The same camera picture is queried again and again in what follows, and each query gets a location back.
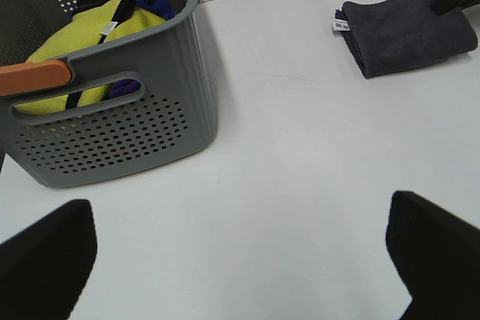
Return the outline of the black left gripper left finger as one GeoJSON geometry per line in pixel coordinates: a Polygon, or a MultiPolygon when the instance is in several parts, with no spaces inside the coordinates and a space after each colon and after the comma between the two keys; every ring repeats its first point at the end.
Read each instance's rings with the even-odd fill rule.
{"type": "Polygon", "coordinates": [[[1,243],[1,318],[69,319],[97,242],[91,203],[75,199],[1,243]]]}

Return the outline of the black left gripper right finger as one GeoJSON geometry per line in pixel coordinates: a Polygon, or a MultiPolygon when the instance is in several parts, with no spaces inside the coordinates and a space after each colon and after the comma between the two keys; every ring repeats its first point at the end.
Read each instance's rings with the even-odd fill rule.
{"type": "Polygon", "coordinates": [[[479,229],[426,198],[394,192],[385,244],[412,298],[402,319],[479,318],[479,229]]]}

